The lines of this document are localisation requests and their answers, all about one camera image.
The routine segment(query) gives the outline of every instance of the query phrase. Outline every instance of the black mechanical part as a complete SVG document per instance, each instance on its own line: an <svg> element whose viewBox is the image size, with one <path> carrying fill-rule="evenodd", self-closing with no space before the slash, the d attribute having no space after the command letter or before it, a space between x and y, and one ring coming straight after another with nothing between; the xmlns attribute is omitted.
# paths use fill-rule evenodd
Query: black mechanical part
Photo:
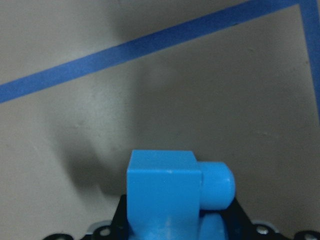
<svg viewBox="0 0 320 240"><path fill-rule="evenodd" d="M201 211L200 215L209 212ZM226 210L218 211L217 213L221 214L225 222L229 240L291 240L275 232L268 225L253 224L236 198ZM111 224L99 226L80 240L128 240L129 232L127 196L122 195ZM47 236L43 240L74 240L74 238L68 234L56 233ZM295 234L293 240L320 240L320 232L300 231Z"/></svg>

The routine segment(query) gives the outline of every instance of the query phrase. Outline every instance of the block top face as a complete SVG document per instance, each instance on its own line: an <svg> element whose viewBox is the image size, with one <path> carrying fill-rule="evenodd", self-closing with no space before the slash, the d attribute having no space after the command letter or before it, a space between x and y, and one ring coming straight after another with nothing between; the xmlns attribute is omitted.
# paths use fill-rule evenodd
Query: block top face
<svg viewBox="0 0 320 240"><path fill-rule="evenodd" d="M133 150L130 171L200 171L192 151L176 150Z"/></svg>

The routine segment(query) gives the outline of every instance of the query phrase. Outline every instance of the block front face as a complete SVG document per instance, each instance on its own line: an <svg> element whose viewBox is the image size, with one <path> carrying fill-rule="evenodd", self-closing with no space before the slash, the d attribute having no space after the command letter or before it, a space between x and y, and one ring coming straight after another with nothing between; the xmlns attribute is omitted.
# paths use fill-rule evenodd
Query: block front face
<svg viewBox="0 0 320 240"><path fill-rule="evenodd" d="M196 236L201 180L190 151L133 151L127 170L127 217L133 233L145 239L150 233L170 233L166 239Z"/></svg>

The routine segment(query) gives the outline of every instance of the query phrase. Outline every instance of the gray floor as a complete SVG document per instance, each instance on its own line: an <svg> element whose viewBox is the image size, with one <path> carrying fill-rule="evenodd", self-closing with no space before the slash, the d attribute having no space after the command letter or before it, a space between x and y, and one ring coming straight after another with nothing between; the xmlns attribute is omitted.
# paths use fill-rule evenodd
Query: gray floor
<svg viewBox="0 0 320 240"><path fill-rule="evenodd" d="M0 83L244 2L0 1ZM132 149L232 169L249 216L320 231L320 128L297 6L0 104L0 239L112 218Z"/></svg>

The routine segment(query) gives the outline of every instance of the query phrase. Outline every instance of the blue tape line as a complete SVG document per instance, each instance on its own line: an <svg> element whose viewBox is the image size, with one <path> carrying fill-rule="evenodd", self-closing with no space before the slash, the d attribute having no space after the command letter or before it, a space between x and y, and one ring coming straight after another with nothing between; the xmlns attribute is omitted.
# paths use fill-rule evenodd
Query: blue tape line
<svg viewBox="0 0 320 240"><path fill-rule="evenodd" d="M317 0L300 0L300 12L320 117L320 20Z"/></svg>
<svg viewBox="0 0 320 240"><path fill-rule="evenodd" d="M0 85L0 103L270 14L296 0L251 0Z"/></svg>

